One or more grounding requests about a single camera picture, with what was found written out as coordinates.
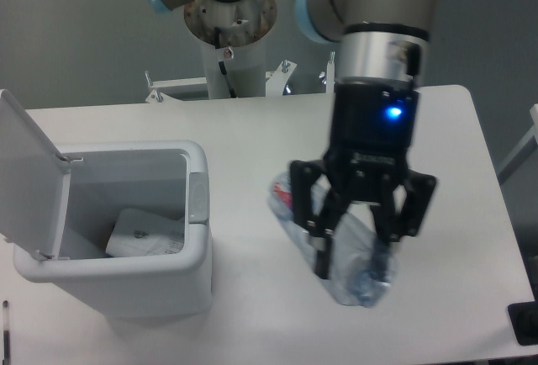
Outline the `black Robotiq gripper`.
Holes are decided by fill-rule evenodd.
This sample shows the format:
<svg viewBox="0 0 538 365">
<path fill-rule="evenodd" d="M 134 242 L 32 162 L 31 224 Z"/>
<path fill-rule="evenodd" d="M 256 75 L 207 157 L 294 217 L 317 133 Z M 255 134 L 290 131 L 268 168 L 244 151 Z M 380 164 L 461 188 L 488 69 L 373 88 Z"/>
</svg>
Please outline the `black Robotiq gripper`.
<svg viewBox="0 0 538 365">
<path fill-rule="evenodd" d="M 416 79 L 422 48 L 416 43 L 391 44 L 386 62 L 397 73 L 341 74 L 329 147 L 323 161 L 292 161 L 289 176 L 293 221 L 308 232 L 315 249 L 314 273 L 330 277 L 336 227 L 352 202 L 370 207 L 377 238 L 385 246 L 405 236 L 416 237 L 436 188 L 436 177 L 409 170 L 407 153 L 419 104 Z M 325 175 L 330 189 L 314 211 L 313 188 Z M 403 186 L 405 199 L 396 210 L 394 190 Z"/>
</svg>

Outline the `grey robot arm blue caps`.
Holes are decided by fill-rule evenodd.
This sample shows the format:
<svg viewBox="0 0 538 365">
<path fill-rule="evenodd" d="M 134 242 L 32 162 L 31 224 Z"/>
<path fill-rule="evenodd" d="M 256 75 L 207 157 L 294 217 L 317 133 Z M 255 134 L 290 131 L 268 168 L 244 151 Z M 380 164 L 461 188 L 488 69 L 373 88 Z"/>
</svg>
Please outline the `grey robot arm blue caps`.
<svg viewBox="0 0 538 365">
<path fill-rule="evenodd" d="M 437 0 L 296 0 L 303 34 L 340 44 L 330 143 L 317 161 L 289 167 L 293 219 L 330 275 L 337 225 L 350 204 L 369 204 L 390 246 L 418 233 L 433 176 L 407 163 Z"/>
</svg>

